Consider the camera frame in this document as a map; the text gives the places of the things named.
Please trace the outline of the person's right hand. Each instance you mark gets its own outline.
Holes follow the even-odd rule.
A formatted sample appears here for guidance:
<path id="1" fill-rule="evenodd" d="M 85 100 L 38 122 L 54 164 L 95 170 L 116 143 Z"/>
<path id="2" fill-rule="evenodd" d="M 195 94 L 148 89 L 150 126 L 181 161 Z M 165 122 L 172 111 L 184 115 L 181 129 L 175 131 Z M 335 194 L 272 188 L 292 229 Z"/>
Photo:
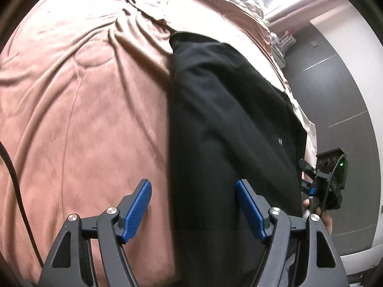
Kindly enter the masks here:
<path id="1" fill-rule="evenodd" d="M 310 200 L 307 198 L 302 203 L 302 211 L 303 211 L 303 218 L 307 219 L 311 212 L 308 210 L 308 207 L 310 205 Z M 318 207 L 315 210 L 315 213 L 321 218 L 322 222 L 324 223 L 329 235 L 332 235 L 333 231 L 333 220 L 332 217 L 328 214 L 327 211 L 322 213 L 321 209 Z"/>

